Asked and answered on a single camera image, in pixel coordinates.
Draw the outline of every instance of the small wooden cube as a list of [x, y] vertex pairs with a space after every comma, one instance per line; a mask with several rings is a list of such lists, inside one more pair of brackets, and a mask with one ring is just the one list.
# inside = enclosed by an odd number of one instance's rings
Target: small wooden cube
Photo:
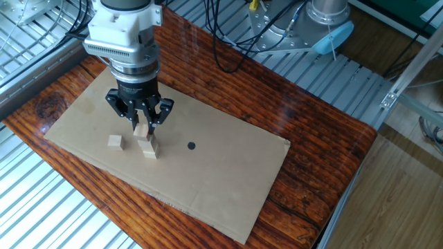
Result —
[[152, 159], [157, 159], [159, 157], [159, 144], [157, 144], [154, 148], [154, 150], [143, 150], [143, 155], [146, 158], [152, 158]]
[[122, 151], [125, 147], [125, 141], [120, 135], [110, 135], [108, 139], [108, 147], [113, 151]]
[[138, 123], [136, 125], [136, 128], [134, 130], [134, 137], [138, 140], [138, 141], [149, 141], [149, 126], [147, 124], [140, 124]]
[[159, 154], [159, 144], [154, 134], [149, 137], [149, 141], [138, 140], [137, 142], [146, 158], [157, 158]]
[[156, 139], [155, 135], [152, 134], [148, 138], [149, 138], [148, 141], [138, 140], [137, 141], [138, 142], [138, 146], [140, 146], [142, 148], [148, 148], [148, 149], [155, 148], [155, 146], [157, 145], [157, 139]]

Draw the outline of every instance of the cardboard sheet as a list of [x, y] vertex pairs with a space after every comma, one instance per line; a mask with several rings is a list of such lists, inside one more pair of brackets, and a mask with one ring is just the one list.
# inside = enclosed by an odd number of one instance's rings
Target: cardboard sheet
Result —
[[[175, 105], [155, 130], [159, 158], [145, 158], [131, 124], [105, 101], [110, 88], [116, 88], [116, 81], [105, 70], [52, 126], [46, 139], [246, 243], [289, 145], [160, 84], [162, 96], [173, 99]], [[109, 135], [122, 135], [125, 150], [110, 150]], [[196, 144], [194, 150], [188, 149], [189, 142]]]

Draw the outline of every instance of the wooden floor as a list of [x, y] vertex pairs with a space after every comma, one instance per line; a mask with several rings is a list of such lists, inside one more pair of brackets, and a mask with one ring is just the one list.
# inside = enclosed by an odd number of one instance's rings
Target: wooden floor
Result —
[[443, 248], [443, 163], [420, 162], [403, 149], [425, 151], [385, 135], [392, 142], [377, 138], [327, 248]]
[[[352, 9], [356, 26], [342, 53], [384, 74], [410, 38]], [[403, 59], [417, 53], [414, 44]], [[436, 59], [414, 80], [443, 79]], [[443, 84], [407, 93], [443, 111]], [[327, 248], [443, 248], [443, 156], [423, 137], [418, 115], [398, 104], [379, 131]]]

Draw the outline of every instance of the glossy wooden tabletop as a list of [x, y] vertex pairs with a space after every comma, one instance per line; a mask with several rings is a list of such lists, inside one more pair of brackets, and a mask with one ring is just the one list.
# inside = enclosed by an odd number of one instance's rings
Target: glossy wooden tabletop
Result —
[[[222, 73], [214, 61], [212, 36], [168, 9], [163, 26], [156, 28], [156, 41], [160, 82], [291, 141], [245, 246], [43, 138], [105, 69], [94, 57], [3, 122], [144, 248], [310, 248], [376, 131], [252, 59], [237, 73]], [[218, 46], [218, 52], [225, 67], [242, 57], [227, 46]]]

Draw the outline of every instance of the stacked wooden blocks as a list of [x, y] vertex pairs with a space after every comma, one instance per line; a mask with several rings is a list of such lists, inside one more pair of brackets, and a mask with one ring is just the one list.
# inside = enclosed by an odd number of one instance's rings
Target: stacked wooden blocks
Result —
[[134, 130], [134, 137], [137, 139], [138, 146], [143, 150], [146, 158], [157, 159], [159, 156], [159, 143], [155, 135], [148, 134], [149, 127], [147, 124], [137, 124]]

